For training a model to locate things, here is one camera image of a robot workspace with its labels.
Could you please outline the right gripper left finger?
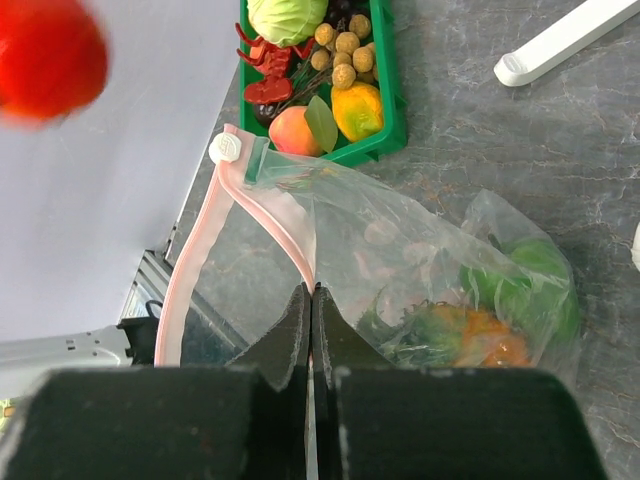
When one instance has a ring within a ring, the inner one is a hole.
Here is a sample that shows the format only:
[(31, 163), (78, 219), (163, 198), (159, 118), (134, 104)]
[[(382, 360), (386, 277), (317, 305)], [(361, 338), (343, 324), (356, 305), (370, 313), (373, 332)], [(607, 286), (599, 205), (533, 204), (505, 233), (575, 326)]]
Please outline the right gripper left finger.
[(224, 367), (61, 370), (1, 440), (5, 479), (302, 479), (311, 297)]

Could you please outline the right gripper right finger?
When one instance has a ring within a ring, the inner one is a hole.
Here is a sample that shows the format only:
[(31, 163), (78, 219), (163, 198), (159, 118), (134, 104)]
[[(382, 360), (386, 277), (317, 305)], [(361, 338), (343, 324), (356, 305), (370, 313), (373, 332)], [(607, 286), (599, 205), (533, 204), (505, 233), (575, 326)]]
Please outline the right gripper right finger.
[(579, 407), (527, 368), (393, 366), (312, 296), (317, 475), (321, 479), (602, 479)]

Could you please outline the toy pineapple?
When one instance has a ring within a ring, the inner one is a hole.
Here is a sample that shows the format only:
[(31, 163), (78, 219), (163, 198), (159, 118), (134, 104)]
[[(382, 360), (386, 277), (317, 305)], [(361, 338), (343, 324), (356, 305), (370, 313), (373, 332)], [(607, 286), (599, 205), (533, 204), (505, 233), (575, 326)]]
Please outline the toy pineapple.
[(373, 300), (356, 331), (387, 360), (403, 368), (531, 367), (527, 337), (486, 309), (424, 300), (385, 322)]

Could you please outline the clear zip top bag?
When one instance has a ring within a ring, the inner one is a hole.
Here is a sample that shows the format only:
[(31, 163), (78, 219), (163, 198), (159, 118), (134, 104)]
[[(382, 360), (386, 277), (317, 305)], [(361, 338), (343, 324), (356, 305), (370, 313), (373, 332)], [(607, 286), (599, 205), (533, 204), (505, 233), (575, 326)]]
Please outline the clear zip top bag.
[[(491, 191), (478, 193), (455, 225), (359, 171), (274, 151), (265, 138), (232, 125), (214, 137), (209, 155), (209, 187), (161, 313), (160, 366), (200, 359), (199, 335), (187, 318), (199, 289), (251, 344), (273, 326), (299, 285), (326, 288), (355, 330), (373, 300), (383, 320), (396, 325), (405, 308), (424, 300), (484, 309), (462, 289), (460, 268), (519, 270), (490, 244), (490, 235), (499, 242), (552, 241)], [(488, 311), (526, 335), (531, 367), (562, 377), (575, 373), (580, 333), (554, 347)]]

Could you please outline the green bell pepper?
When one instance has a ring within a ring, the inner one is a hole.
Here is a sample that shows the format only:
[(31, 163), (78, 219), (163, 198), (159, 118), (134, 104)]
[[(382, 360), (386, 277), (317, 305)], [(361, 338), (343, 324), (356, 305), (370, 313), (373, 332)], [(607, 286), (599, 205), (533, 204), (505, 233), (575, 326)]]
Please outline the green bell pepper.
[(555, 244), (522, 238), (490, 244), (519, 270), (504, 275), (462, 266), (459, 279), (472, 304), (488, 309), (524, 331), (530, 340), (558, 347), (579, 334), (580, 313), (571, 268)]

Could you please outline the peach fruit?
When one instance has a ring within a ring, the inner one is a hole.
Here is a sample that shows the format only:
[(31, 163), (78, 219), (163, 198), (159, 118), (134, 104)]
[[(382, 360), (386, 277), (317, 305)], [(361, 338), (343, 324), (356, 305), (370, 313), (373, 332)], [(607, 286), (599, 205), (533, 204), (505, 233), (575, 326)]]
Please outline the peach fruit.
[(309, 157), (324, 153), (306, 121), (306, 110), (306, 106), (288, 107), (273, 120), (269, 138), (278, 151)]

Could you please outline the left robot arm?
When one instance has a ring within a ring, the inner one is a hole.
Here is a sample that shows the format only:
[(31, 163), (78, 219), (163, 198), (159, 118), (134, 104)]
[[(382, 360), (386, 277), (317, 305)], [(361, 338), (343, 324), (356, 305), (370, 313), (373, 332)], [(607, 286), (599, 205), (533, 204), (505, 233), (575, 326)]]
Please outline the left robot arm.
[(116, 326), (1, 344), (1, 399), (23, 396), (50, 370), (129, 367), (126, 333)]

